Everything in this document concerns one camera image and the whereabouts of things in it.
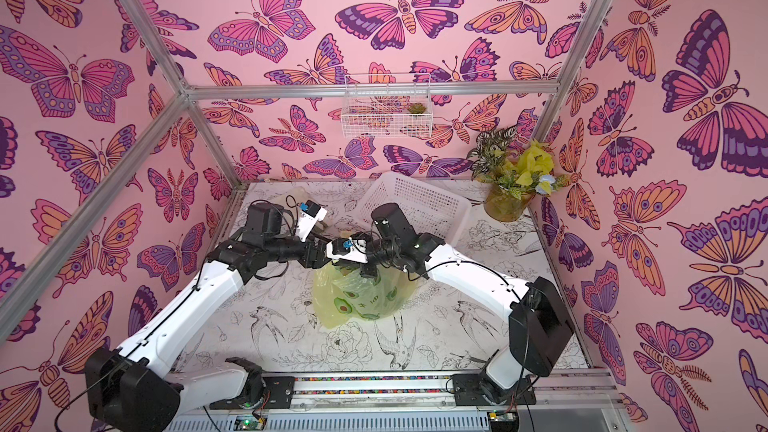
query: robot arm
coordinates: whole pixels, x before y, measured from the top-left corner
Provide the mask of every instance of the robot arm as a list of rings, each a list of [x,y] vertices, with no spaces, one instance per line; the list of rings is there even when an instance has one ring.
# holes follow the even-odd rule
[[[298,238],[278,238],[282,207],[268,202],[249,207],[246,226],[206,257],[200,273],[135,335],[115,350],[94,352],[85,365],[91,415],[123,432],[160,432],[178,413],[232,399],[255,404],[264,395],[261,368],[242,358],[196,374],[172,372],[174,360],[216,309],[270,262],[297,261],[321,268],[330,260],[354,262],[375,276],[386,262],[409,274],[451,285],[509,321],[509,347],[497,352],[481,376],[487,396],[503,402],[529,370],[547,376],[573,334],[574,325],[549,281],[533,284],[478,264],[440,238],[416,234],[397,204],[371,214],[381,238],[365,233],[351,239],[312,235],[325,209],[302,207]]]

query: white wire basket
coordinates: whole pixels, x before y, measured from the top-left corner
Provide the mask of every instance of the white wire basket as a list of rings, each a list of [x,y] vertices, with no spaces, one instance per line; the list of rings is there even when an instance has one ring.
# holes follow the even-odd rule
[[[376,74],[349,74],[344,77],[346,90],[341,109],[341,127],[344,137],[351,139],[362,134],[374,137],[417,137],[428,139],[432,136],[432,95],[429,93],[430,77],[428,74],[389,73],[391,76],[408,76],[410,80],[417,75],[426,75],[426,82],[407,82],[403,89],[401,82],[397,92],[390,91],[389,83],[377,84],[371,88],[352,82],[352,77],[370,78]],[[426,111],[411,114],[411,104],[420,103]]]

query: potted plant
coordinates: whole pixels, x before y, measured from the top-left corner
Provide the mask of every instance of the potted plant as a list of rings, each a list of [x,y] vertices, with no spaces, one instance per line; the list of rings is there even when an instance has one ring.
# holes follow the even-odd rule
[[[549,196],[568,179],[552,173],[552,154],[535,140],[520,157],[510,159],[508,147],[514,136],[514,126],[481,132],[477,146],[467,154],[467,158],[477,157],[472,164],[472,178],[493,184],[483,207],[500,222],[519,219],[536,194]]]

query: yellow plastic bag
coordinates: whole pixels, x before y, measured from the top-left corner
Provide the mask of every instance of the yellow plastic bag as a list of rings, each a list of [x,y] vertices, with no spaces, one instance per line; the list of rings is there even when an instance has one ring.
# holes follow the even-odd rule
[[[360,270],[338,268],[331,262],[315,271],[312,302],[320,323],[336,328],[350,317],[375,321],[393,314],[417,289],[408,274],[379,265],[377,279],[360,276]]]

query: small succulent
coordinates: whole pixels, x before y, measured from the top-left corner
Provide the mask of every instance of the small succulent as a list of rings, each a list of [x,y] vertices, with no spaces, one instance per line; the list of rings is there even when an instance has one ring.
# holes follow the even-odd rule
[[[410,112],[414,116],[421,115],[426,111],[427,111],[427,106],[425,106],[420,102],[414,102],[408,106],[408,112]]]

